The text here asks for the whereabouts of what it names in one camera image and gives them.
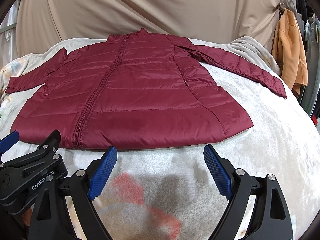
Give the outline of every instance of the jacket collar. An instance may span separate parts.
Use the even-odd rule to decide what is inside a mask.
[[[124,34],[124,35],[109,35],[107,39],[107,43],[116,43],[116,42],[121,42],[125,40],[131,40],[131,39],[141,37],[147,33],[148,32],[142,28],[140,31],[135,33]]]

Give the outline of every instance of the red puffer jacket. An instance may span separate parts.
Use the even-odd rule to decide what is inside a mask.
[[[45,83],[11,130],[30,143],[58,129],[65,148],[141,149],[220,142],[252,127],[199,61],[286,97],[278,78],[233,53],[141,29],[69,55],[63,48],[41,67],[11,77],[7,93]]]

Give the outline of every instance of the zipper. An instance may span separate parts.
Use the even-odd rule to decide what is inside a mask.
[[[94,104],[95,104],[95,100],[97,98],[97,96],[100,95],[102,89],[104,88],[104,86],[106,85],[106,82],[108,80],[108,77],[110,76],[110,74],[114,71],[114,69],[119,65],[121,58],[122,58],[122,51],[124,49],[124,43],[126,42],[126,39],[122,42],[121,47],[119,49],[118,52],[118,56],[117,56],[117,60],[116,63],[109,69],[109,71],[107,71],[103,78],[101,79],[98,87],[96,88],[96,90],[91,94],[89,100],[87,101],[86,105],[84,106],[84,109],[80,115],[79,121],[76,125],[76,129],[75,129],[75,137],[74,137],[74,142],[75,142],[75,146],[76,148],[80,149],[80,133],[83,127],[84,122],[86,121],[86,119],[88,118],[88,114],[91,111],[91,109],[93,108]]]

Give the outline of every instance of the red stain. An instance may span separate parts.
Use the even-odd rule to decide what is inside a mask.
[[[122,173],[112,181],[116,188],[115,194],[122,198],[122,201],[143,205],[143,186],[130,177],[128,173]]]
[[[122,173],[111,184],[115,188],[115,194],[122,198],[123,202],[139,204],[146,207],[152,214],[153,223],[158,227],[169,229],[169,239],[176,240],[180,234],[181,222],[176,217],[164,213],[159,208],[145,205],[143,201],[143,186],[133,179],[128,173]]]
[[[169,228],[169,239],[176,240],[180,234],[181,222],[176,217],[164,213],[159,208],[147,207],[155,216],[155,223],[160,227]]]

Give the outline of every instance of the jacket sleeve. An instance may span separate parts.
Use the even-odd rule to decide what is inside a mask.
[[[280,79],[261,69],[246,59],[220,48],[193,45],[187,38],[168,35],[171,42],[186,51],[199,61],[222,68],[239,76],[248,78],[267,87],[278,96],[287,98],[284,86]]]
[[[67,59],[65,48],[60,49],[52,58],[43,63],[40,67],[20,77],[10,77],[6,93],[25,91],[44,84],[50,74],[59,69]]]

